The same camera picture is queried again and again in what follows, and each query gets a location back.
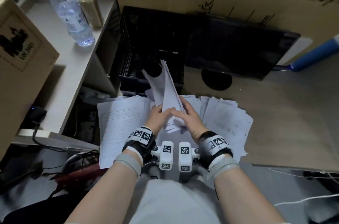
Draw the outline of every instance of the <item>water bottle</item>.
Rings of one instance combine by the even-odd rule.
[[[93,32],[78,1],[50,0],[50,2],[75,42],[80,46],[90,46],[94,42]]]

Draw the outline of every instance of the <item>blue tube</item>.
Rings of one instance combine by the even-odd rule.
[[[307,54],[301,56],[294,63],[291,63],[288,68],[294,72],[299,72],[302,69],[324,59],[330,55],[333,55],[339,51],[338,42],[332,38],[322,45],[316,47]]]

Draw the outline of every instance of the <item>forearm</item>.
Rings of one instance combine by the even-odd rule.
[[[125,150],[141,165],[136,153]],[[137,181],[136,172],[130,167],[115,162],[99,182],[87,193],[66,223],[120,224],[125,218]]]
[[[285,222],[240,168],[224,171],[214,181],[222,210],[230,224]]]

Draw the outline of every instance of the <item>paper document with table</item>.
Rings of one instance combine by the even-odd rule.
[[[163,111],[175,107],[185,112],[185,109],[176,92],[167,64],[161,61],[162,73],[158,77],[149,76],[144,70],[143,74],[149,82],[151,89],[145,93],[146,97],[119,96],[110,99],[110,102],[98,104],[100,127],[100,168],[112,166],[125,144],[128,136],[145,125],[150,109],[153,105],[163,104]],[[235,101],[209,98],[195,95],[182,95],[199,113],[203,124],[209,130],[223,136],[232,148],[234,159],[239,162],[245,156],[244,145],[253,123],[252,117],[246,111],[238,108]],[[178,148],[180,142],[190,142],[192,148],[197,147],[185,127],[182,119],[172,116],[165,127],[158,134],[156,143],[169,140]]]

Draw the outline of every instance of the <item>gold bottle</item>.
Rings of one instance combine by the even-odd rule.
[[[93,29],[101,28],[102,16],[97,0],[78,0],[83,12]]]

